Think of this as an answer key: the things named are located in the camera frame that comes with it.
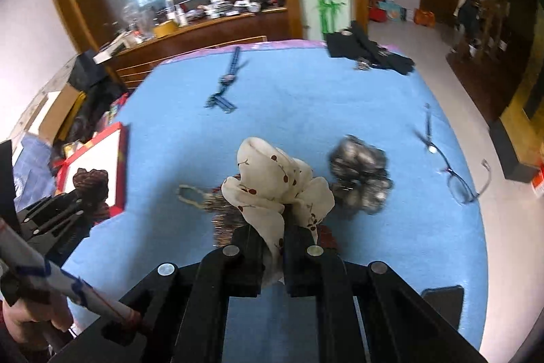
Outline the person's left hand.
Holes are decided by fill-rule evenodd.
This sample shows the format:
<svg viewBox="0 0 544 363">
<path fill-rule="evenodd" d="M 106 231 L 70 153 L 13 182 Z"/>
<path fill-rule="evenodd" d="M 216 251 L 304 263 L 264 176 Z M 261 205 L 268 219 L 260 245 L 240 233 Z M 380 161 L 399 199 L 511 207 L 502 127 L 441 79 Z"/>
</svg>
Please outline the person's left hand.
<svg viewBox="0 0 544 363">
<path fill-rule="evenodd" d="M 66 297 L 58 293 L 50 295 L 50 301 L 46 304 L 26 298 L 20 298 L 12 306 L 2 301 L 2 314 L 6 329 L 14 341 L 32 351 L 48 346 L 41 324 L 51 323 L 65 333 L 74 321 Z"/>
</svg>

